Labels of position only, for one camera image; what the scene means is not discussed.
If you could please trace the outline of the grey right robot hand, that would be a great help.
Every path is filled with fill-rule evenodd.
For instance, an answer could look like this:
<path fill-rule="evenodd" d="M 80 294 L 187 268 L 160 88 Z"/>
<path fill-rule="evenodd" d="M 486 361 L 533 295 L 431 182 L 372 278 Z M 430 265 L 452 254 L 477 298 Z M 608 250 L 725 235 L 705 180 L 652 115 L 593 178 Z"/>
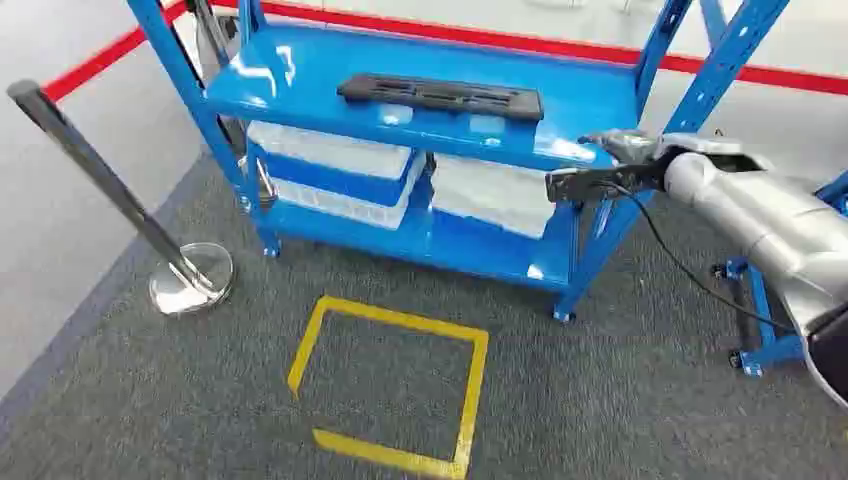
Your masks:
<path fill-rule="evenodd" d="M 600 147 L 618 164 L 641 165 L 653 161 L 660 138 L 636 129 L 609 129 L 582 135 L 577 142 Z"/>

